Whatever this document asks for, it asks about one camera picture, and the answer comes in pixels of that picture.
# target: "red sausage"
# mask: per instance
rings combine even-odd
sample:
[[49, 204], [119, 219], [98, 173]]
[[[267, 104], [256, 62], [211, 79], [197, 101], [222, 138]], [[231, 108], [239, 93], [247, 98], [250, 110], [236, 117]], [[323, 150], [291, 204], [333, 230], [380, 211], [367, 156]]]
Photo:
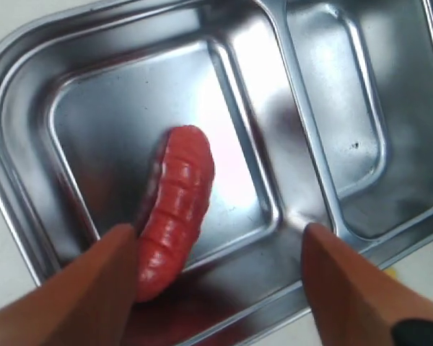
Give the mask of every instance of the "red sausage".
[[138, 239], [138, 302], [158, 296], [183, 270], [215, 175], [209, 141], [195, 126], [173, 128], [161, 155], [154, 206]]

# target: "white table surface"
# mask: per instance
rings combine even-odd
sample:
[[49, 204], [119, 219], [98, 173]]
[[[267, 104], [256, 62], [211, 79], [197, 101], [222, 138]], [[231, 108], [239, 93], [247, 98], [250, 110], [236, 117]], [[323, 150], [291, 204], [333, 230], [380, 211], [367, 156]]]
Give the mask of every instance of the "white table surface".
[[[0, 39], [31, 20], [92, 0], [0, 0]], [[433, 244], [394, 266], [398, 279], [433, 300]], [[0, 214], [0, 308], [35, 287]], [[259, 341], [256, 346], [320, 346], [311, 314]]]

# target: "metal surface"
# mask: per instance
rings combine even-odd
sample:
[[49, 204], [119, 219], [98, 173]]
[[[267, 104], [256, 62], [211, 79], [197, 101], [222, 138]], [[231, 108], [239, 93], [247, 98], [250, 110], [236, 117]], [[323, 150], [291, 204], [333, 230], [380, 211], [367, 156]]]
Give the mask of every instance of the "metal surface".
[[192, 123], [202, 236], [126, 345], [249, 342], [307, 310], [311, 221], [376, 265], [433, 240], [433, 1], [109, 1], [0, 44], [0, 206], [37, 282], [132, 221]]

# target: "scored hot dog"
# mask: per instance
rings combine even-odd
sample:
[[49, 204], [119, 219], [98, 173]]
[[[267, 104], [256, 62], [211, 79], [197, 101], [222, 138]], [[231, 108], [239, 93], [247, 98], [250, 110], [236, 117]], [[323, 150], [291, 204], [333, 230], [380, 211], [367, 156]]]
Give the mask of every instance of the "scored hot dog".
[[137, 302], [158, 296], [180, 274], [209, 208], [215, 175], [205, 134], [173, 128], [153, 172], [153, 205], [138, 238]]

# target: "sausage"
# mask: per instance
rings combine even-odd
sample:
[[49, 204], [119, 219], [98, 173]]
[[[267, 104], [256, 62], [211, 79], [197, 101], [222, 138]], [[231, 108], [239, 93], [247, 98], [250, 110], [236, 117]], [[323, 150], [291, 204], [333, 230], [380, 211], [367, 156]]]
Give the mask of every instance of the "sausage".
[[215, 175], [209, 141], [195, 126], [173, 128], [158, 157], [155, 201], [137, 241], [137, 302], [158, 296], [183, 270], [201, 232]]

